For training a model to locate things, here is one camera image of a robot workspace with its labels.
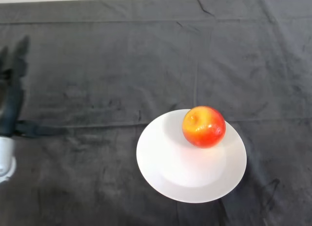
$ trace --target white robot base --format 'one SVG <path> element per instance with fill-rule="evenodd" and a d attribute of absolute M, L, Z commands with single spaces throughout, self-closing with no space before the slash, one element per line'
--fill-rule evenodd
<path fill-rule="evenodd" d="M 11 168 L 5 175 L 0 176 L 0 183 L 3 181 L 10 180 L 11 176 L 13 176 L 13 174 L 15 173 L 15 170 L 16 170 L 16 158 L 13 157 L 11 162 Z"/>
<path fill-rule="evenodd" d="M 8 181 L 15 172 L 14 146 L 12 138 L 0 136 L 0 183 Z"/>

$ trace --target table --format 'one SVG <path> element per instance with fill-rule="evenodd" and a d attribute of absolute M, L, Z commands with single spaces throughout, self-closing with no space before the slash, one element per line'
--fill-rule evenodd
<path fill-rule="evenodd" d="M 310 226 L 312 0 L 91 0 L 0 5 L 0 43 L 31 38 L 22 118 L 66 128 L 17 139 L 1 226 Z M 222 199 L 186 204 L 143 179 L 157 116 L 221 111 L 248 164 Z"/>

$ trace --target dark gray cloth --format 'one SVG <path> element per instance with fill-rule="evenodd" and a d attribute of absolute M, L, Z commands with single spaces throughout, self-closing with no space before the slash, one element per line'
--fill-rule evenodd
<path fill-rule="evenodd" d="M 312 0 L 95 0 L 0 5 L 0 43 L 31 38 L 0 226 L 312 225 Z M 222 199 L 186 204 L 143 179 L 136 145 L 171 110 L 210 105 L 248 164 Z"/>

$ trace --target red apple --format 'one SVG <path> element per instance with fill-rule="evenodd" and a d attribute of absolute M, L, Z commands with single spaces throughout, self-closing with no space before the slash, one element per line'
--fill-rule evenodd
<path fill-rule="evenodd" d="M 220 112 L 207 106 L 191 109 L 184 117 L 182 131 L 193 145 L 209 148 L 218 144 L 225 134 L 225 121 Z"/>

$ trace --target plate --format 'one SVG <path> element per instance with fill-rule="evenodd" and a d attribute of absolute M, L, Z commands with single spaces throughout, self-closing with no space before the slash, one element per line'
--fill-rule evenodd
<path fill-rule="evenodd" d="M 246 150 L 227 122 L 219 144 L 207 149 L 193 146 L 182 133 L 188 111 L 163 114 L 145 128 L 137 143 L 137 164 L 159 193 L 186 203 L 209 202 L 238 185 L 246 169 Z"/>

